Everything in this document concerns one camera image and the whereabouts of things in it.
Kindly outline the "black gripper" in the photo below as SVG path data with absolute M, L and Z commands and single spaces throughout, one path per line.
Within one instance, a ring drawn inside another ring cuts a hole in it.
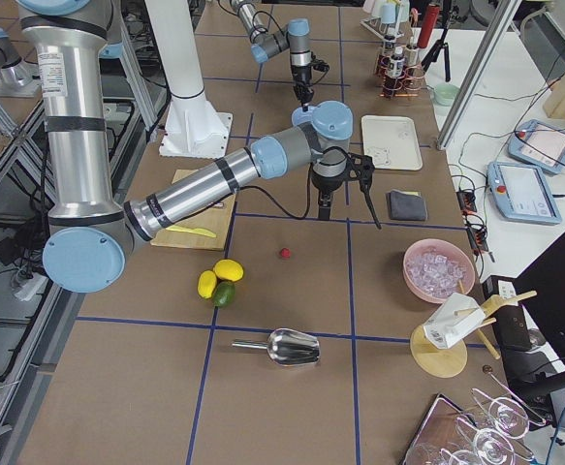
M 314 96 L 312 89 L 312 71 L 315 70 L 325 76 L 330 70 L 330 65 L 324 60 L 312 60 L 305 66 L 291 66 L 291 73 L 293 77 L 293 89 L 298 101 L 302 105 L 311 103 Z
M 312 183 L 319 191 L 318 219 L 330 219 L 332 193 L 343 182 L 357 181 L 373 223 L 381 230 L 382 225 L 370 197 L 373 173 L 374 164 L 371 157 L 349 153 L 345 149 L 326 149 L 321 159 L 312 167 L 311 174 Z

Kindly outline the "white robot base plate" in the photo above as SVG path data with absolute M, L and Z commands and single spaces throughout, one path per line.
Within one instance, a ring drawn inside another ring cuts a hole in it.
M 227 112 L 217 112 L 225 131 L 213 133 L 206 139 L 196 140 L 191 123 L 180 118 L 171 108 L 165 124 L 165 134 L 160 144 L 159 153 L 163 157 L 191 157 L 216 159 L 226 154 L 233 115 Z

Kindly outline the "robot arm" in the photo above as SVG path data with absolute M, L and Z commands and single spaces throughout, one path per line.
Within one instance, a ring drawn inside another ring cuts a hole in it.
M 243 189 L 309 166 L 322 194 L 355 180 L 370 190 L 374 165 L 348 150 L 353 114 L 326 101 L 307 121 L 223 153 L 142 201 L 117 203 L 103 115 L 99 59 L 116 47 L 121 15 L 111 1 L 22 1 L 21 29 L 41 73 L 56 201 L 43 252 L 48 277 L 75 293 L 100 291 L 157 232 Z
M 250 40 L 250 49 L 255 61 L 264 64 L 284 51 L 290 53 L 290 68 L 293 89 L 303 112 L 308 112 L 314 97 L 312 72 L 325 75 L 330 65 L 319 59 L 312 51 L 310 24 L 307 18 L 291 19 L 281 27 L 271 16 L 271 22 L 277 27 L 270 31 L 259 19 L 265 15 L 252 1 L 231 1 L 230 7 L 237 16 Z

